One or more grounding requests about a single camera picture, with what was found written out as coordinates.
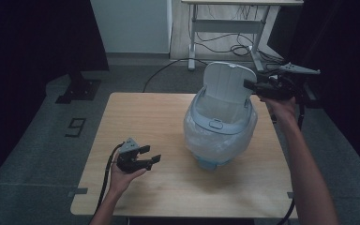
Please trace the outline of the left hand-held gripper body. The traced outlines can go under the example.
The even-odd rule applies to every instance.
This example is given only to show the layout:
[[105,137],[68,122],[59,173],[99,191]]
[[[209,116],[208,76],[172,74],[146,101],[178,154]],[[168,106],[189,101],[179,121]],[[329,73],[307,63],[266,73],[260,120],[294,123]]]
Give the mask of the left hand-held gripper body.
[[143,169],[143,164],[137,160],[140,150],[141,147],[132,138],[128,138],[119,149],[116,166],[124,173]]

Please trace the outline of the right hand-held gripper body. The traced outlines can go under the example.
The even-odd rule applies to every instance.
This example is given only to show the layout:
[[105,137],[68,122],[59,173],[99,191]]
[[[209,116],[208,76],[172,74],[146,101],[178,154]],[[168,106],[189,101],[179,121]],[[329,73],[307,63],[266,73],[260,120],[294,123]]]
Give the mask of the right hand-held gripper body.
[[303,96],[302,87],[291,79],[291,75],[319,75],[319,69],[301,67],[288,63],[280,66],[278,75],[271,75],[266,82],[257,84],[257,95],[274,100],[287,100]]

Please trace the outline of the white lidded trash bin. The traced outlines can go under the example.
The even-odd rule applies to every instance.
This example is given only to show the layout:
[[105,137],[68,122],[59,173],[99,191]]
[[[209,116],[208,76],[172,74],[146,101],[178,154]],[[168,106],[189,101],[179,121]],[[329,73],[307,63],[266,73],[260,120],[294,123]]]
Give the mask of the white lidded trash bin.
[[[205,68],[203,87],[198,93],[231,103],[244,103],[246,99],[250,99],[253,93],[244,87],[244,80],[257,83],[255,73],[247,67],[224,62],[214,62]],[[213,171],[216,167],[221,166],[205,167],[198,160],[197,162],[200,167],[209,171]]]

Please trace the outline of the person's left hand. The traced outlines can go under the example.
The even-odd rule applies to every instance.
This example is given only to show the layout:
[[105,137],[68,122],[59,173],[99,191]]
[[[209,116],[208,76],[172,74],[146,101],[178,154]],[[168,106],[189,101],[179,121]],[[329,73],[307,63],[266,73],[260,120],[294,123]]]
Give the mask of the person's left hand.
[[133,173],[122,172],[116,164],[111,167],[111,181],[109,194],[120,197],[129,187],[130,183],[146,173],[146,169],[140,169]]

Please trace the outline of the person's right hand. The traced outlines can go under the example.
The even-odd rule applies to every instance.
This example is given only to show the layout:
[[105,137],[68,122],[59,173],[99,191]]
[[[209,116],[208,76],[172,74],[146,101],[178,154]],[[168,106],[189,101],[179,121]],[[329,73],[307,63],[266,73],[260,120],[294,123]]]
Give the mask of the person's right hand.
[[265,102],[272,113],[276,116],[277,121],[281,124],[295,123],[295,97],[287,100],[275,100],[267,97],[260,97],[262,102]]

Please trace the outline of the clear plastic bin liner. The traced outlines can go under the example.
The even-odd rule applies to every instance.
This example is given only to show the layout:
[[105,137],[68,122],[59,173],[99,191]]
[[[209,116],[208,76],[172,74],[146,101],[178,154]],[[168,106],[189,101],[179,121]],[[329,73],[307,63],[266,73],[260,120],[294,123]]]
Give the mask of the clear plastic bin liner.
[[205,167],[226,164],[248,148],[257,121],[250,99],[231,103],[198,93],[183,123],[187,149]]

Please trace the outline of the dark curtain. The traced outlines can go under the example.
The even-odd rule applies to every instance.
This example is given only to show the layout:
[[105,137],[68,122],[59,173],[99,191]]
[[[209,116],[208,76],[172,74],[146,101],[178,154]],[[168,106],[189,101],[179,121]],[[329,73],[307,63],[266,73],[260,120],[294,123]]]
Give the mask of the dark curtain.
[[91,0],[0,0],[0,166],[33,120],[48,82],[107,68]]
[[360,157],[360,0],[304,0],[282,7],[268,46],[318,69],[309,88]]

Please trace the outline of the white desk frame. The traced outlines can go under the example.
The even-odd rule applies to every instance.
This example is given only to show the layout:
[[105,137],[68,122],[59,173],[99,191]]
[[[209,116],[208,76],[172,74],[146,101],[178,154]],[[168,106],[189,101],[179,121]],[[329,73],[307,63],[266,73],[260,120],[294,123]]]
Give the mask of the white desk frame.
[[[253,43],[248,47],[251,59],[258,71],[263,71],[262,58],[258,53],[258,47],[263,35],[263,29],[270,11],[270,7],[300,7],[303,0],[181,0],[182,3],[191,6],[190,23],[190,44],[188,47],[187,67],[195,69],[195,35],[203,33],[238,33],[255,35]],[[253,6],[263,7],[262,18],[257,20],[232,21],[224,19],[199,19],[197,14],[198,6],[219,5],[219,6]]]

